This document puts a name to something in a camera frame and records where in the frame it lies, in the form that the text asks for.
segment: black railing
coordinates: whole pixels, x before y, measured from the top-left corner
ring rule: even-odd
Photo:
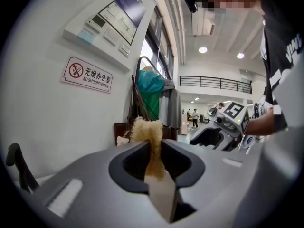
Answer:
[[[179,76],[180,86],[197,86],[218,89],[229,89],[252,94],[251,84],[226,79],[203,76]]]

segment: wall-mounted control panel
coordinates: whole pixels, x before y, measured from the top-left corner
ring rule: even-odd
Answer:
[[[95,14],[86,21],[86,24],[97,33],[100,33],[102,27],[105,25],[105,21],[98,14]]]
[[[130,54],[130,47],[127,46],[125,43],[121,43],[119,46],[119,51],[124,54],[126,57],[129,57]]]
[[[104,34],[104,38],[110,42],[113,46],[116,46],[118,42],[120,41],[120,35],[113,30],[112,28],[109,28],[106,33]]]

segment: gray plastic housing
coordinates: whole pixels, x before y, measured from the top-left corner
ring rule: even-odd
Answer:
[[[253,146],[254,151],[249,155],[163,140],[167,148],[182,155],[190,152],[205,166],[195,183],[176,190],[182,201],[196,211],[172,224],[161,217],[147,194],[125,191],[110,176],[109,165],[113,158],[132,148],[141,149],[146,145],[143,142],[109,148],[78,159],[46,181],[33,198],[44,206],[41,210],[46,212],[47,218],[49,211],[45,206],[62,185],[76,178],[84,185],[62,222],[71,221],[79,227],[184,228],[202,224],[205,228],[252,227],[275,209],[297,179],[304,156],[303,130],[277,133],[267,142]]]

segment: black shirt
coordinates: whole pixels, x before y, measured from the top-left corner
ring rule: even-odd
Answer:
[[[265,13],[261,54],[266,68],[266,102],[273,105],[275,132],[285,129],[287,124],[273,91],[296,65],[303,48],[301,2],[303,0],[261,0]]]

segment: no smoking sign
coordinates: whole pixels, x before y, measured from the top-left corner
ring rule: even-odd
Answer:
[[[79,63],[73,63],[69,68],[69,72],[73,78],[79,78],[84,73],[84,68]]]
[[[112,80],[111,73],[75,56],[69,57],[61,77],[62,82],[106,93],[111,92]]]

